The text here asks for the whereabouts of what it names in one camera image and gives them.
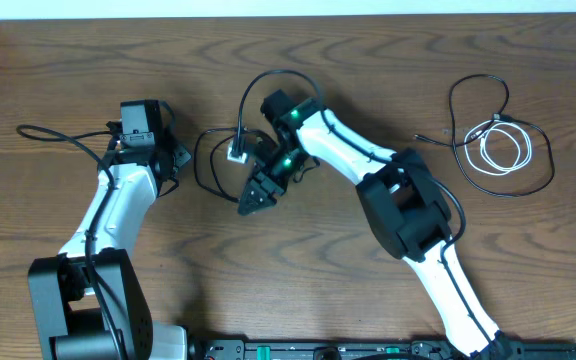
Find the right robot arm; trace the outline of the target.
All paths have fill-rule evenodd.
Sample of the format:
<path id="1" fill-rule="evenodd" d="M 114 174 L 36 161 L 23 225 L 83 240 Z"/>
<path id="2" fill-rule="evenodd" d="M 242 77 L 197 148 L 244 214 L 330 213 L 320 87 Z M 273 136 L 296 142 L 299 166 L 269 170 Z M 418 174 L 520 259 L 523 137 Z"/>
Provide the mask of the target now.
<path id="1" fill-rule="evenodd" d="M 322 160 L 355 187 L 369 227 L 392 257 L 406 262 L 435 305 L 449 343 L 472 359 L 508 359 L 508 338 L 486 313 L 457 257 L 451 212 L 461 208 L 412 149 L 380 147 L 341 123 L 314 98 L 295 102 L 281 90 L 261 113 L 278 142 L 259 142 L 238 212 L 273 207 L 307 159 Z"/>

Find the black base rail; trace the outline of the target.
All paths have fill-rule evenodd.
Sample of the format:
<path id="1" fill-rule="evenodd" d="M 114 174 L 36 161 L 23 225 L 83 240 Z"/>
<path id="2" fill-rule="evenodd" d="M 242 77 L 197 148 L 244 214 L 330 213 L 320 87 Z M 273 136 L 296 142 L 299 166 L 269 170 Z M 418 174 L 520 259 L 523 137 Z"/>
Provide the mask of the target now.
<path id="1" fill-rule="evenodd" d="M 403 342 L 289 342 L 194 339 L 189 360 L 515 359 L 576 360 L 576 344 L 509 340 L 497 353 L 465 354 L 445 340 Z"/>

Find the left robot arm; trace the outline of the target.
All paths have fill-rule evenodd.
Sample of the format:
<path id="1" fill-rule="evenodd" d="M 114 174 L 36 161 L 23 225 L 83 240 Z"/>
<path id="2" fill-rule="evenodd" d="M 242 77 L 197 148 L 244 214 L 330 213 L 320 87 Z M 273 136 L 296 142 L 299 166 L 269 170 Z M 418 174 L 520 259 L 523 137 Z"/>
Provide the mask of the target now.
<path id="1" fill-rule="evenodd" d="M 45 359 L 186 359 L 186 330 L 155 321 L 131 262 L 140 229 L 162 186 L 179 185 L 191 155 L 174 135 L 176 120 L 161 100 L 126 101 L 107 124 L 102 155 L 81 136 L 20 125 L 19 135 L 67 142 L 97 165 L 95 195 L 80 225 L 52 257 L 27 275 L 41 355 Z"/>

